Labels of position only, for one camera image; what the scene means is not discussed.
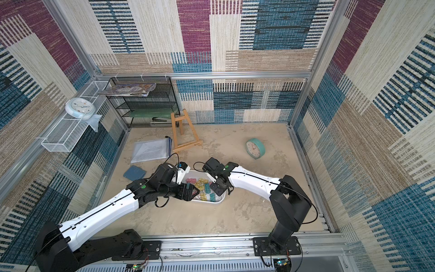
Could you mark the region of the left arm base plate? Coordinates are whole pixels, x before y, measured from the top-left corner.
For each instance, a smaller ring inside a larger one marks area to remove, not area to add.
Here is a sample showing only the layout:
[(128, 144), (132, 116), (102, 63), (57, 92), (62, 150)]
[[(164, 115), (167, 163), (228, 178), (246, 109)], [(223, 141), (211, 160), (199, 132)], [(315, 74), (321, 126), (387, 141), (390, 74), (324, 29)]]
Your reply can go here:
[(162, 241), (143, 241), (141, 245), (136, 246), (130, 253), (124, 256), (114, 256), (113, 261), (139, 261), (139, 260), (158, 260)]

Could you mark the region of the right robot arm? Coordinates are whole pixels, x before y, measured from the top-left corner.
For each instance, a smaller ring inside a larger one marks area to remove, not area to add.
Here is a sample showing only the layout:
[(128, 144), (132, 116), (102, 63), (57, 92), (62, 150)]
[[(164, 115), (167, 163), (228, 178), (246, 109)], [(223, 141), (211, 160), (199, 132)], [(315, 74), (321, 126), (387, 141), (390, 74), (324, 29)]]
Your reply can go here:
[(316, 208), (301, 186), (289, 175), (281, 179), (267, 177), (237, 163), (222, 164), (215, 158), (203, 163), (202, 171), (211, 178), (213, 185), (210, 187), (219, 196), (240, 188), (270, 202), (277, 222), (263, 248), (273, 255), (283, 255), (288, 250), (290, 237), (305, 223), (310, 209)]

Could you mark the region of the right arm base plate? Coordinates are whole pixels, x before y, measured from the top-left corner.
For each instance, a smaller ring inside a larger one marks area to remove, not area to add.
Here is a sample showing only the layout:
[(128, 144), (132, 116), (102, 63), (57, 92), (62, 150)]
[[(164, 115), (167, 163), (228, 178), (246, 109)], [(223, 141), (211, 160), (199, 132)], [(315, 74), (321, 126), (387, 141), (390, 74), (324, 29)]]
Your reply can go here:
[(269, 237), (253, 238), (255, 256), (293, 256), (301, 255), (300, 243), (295, 236), (291, 236), (284, 245), (272, 241)]

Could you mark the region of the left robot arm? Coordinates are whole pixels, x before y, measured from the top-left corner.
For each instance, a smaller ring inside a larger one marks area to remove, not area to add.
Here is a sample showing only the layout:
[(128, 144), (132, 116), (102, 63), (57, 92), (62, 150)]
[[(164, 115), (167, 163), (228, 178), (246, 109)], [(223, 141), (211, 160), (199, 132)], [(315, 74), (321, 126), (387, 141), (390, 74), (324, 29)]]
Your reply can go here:
[(182, 182), (189, 167), (163, 163), (145, 179), (135, 180), (105, 203), (69, 221), (46, 222), (38, 234), (34, 261), (42, 272), (75, 272), (80, 268), (107, 258), (138, 260), (145, 253), (141, 236), (133, 229), (119, 235), (92, 237), (121, 217), (160, 197), (191, 201), (200, 191)]

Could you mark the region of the white plastic storage box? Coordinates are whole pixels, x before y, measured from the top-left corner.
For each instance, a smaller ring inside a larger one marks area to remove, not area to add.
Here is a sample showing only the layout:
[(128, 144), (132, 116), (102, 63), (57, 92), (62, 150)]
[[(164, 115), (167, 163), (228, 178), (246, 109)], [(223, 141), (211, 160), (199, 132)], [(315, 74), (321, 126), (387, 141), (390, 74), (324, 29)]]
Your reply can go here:
[(184, 176), (184, 183), (191, 184), (199, 190), (199, 194), (192, 201), (204, 202), (207, 204), (220, 204), (224, 201), (226, 193), (218, 196), (212, 189), (213, 182), (206, 173), (198, 171), (190, 171)]

